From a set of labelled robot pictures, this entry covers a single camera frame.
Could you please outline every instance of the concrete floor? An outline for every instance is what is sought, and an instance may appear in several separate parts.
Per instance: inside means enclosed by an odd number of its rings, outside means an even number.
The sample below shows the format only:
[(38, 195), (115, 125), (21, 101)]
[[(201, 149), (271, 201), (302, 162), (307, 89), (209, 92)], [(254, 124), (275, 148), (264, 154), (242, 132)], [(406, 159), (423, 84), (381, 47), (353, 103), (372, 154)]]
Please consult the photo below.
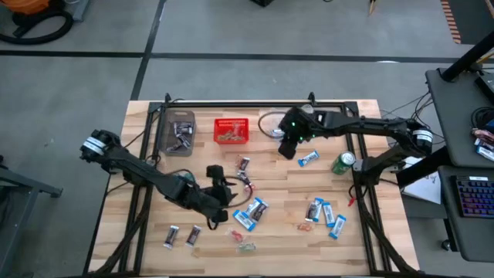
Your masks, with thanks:
[[(159, 0), (93, 1), (86, 21), (44, 46), (0, 50), (142, 53)], [(154, 53), (272, 53), (342, 56), (459, 57), (439, 0), (168, 0)], [(12, 29), (2, 16), (0, 29)], [(33, 32), (59, 24), (56, 19)], [(140, 100), (165, 93), (185, 99), (378, 99), (391, 110), (427, 91), (425, 70), (447, 64), (151, 59)], [(30, 178), (64, 188), (41, 197), (22, 238), (14, 271), (39, 277), (81, 274), (108, 176), (79, 159), (95, 128), (120, 132), (140, 59), (0, 56), (0, 154)], [(409, 117), (413, 107), (396, 112)], [(441, 133), (430, 106), (422, 119)], [(440, 250), (441, 220), (409, 219), (421, 269), (490, 277), (494, 265), (468, 263)]]

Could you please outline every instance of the red basket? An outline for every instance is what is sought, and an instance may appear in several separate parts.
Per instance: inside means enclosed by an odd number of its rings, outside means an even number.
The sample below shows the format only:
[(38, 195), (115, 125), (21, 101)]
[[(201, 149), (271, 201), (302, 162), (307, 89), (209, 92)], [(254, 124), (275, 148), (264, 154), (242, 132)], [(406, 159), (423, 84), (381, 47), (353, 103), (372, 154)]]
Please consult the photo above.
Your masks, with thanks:
[(249, 141), (249, 119), (215, 119), (215, 142), (245, 144)]

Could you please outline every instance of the soda can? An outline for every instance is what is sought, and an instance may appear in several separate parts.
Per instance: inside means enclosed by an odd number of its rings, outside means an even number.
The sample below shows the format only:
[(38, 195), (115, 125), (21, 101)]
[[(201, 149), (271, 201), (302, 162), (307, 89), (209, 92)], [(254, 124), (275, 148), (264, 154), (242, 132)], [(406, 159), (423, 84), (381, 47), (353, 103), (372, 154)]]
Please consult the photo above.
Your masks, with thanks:
[(333, 165), (331, 165), (331, 171), (336, 175), (343, 175), (354, 163), (355, 155), (349, 151), (345, 151), (334, 160)]

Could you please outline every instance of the keyboard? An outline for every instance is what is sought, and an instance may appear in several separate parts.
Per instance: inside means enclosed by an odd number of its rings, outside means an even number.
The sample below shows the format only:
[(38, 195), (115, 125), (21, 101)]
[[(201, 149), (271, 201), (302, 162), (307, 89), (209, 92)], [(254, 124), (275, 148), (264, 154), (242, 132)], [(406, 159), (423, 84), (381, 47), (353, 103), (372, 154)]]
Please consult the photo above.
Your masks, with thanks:
[(459, 210), (463, 217), (494, 219), (494, 179), (453, 176)]

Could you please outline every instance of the wooden table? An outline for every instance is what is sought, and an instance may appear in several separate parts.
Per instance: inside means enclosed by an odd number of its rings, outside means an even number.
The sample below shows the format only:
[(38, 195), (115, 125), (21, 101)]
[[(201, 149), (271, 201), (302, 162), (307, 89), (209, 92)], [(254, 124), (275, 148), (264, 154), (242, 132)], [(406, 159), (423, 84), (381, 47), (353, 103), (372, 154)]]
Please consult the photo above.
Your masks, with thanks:
[[(147, 101), (130, 102), (121, 134), (126, 144), (144, 129), (147, 115)], [(361, 115), (380, 117), (376, 100), (358, 100)], [(253, 232), (247, 232), (233, 217), (210, 231), (205, 217), (194, 211), (184, 210), (164, 200), (154, 189), (151, 214), (147, 226), (146, 243), (141, 275), (150, 276), (247, 276), (247, 275), (365, 275), (369, 273), (362, 228), (356, 205), (348, 207), (348, 188), (352, 185), (351, 173), (334, 175), (330, 165), (337, 155), (347, 149), (344, 137), (317, 138), (297, 148), (295, 158), (301, 158), (316, 149), (321, 158), (301, 168), (296, 160), (287, 161), (277, 149), (279, 143), (259, 132), (259, 116), (274, 110), (268, 108), (194, 108), (197, 129), (192, 156), (188, 158), (163, 158), (158, 168), (162, 172), (181, 168), (194, 172), (198, 183), (211, 186), (206, 178), (206, 166), (220, 164), (226, 175), (234, 175), (235, 159), (238, 155), (251, 158), (247, 168), (248, 176), (259, 196), (269, 203), (260, 223)], [(213, 141), (213, 121), (219, 117), (247, 117), (249, 119), (250, 141), (245, 145), (218, 145)], [(264, 124), (276, 122), (274, 116), (267, 117)], [(138, 155), (140, 141), (129, 147)], [(384, 137), (365, 136), (369, 155), (377, 156), (388, 146)], [(111, 178), (109, 188), (121, 184), (123, 178)], [(381, 182), (376, 187), (381, 208), (384, 231), (396, 250), (405, 260), (418, 269), (407, 218), (397, 186)], [(242, 187), (233, 189), (239, 196), (233, 202), (245, 197)], [(124, 234), (130, 203), (132, 185), (126, 185), (112, 192), (105, 202), (97, 233), (96, 244), (90, 263), (90, 270), (101, 266), (113, 252)], [(304, 222), (307, 206), (315, 197), (331, 202), (336, 214), (347, 217), (347, 223), (338, 240), (331, 239), (330, 230), (320, 224), (311, 232), (297, 230)], [(240, 207), (245, 210), (247, 204)], [(170, 225), (180, 227), (174, 248), (163, 247)], [(193, 225), (201, 226), (202, 232), (194, 248), (184, 245)], [(237, 253), (236, 244), (225, 235), (232, 228), (249, 236), (257, 250), (253, 253)], [(377, 240), (374, 239), (376, 260)]]

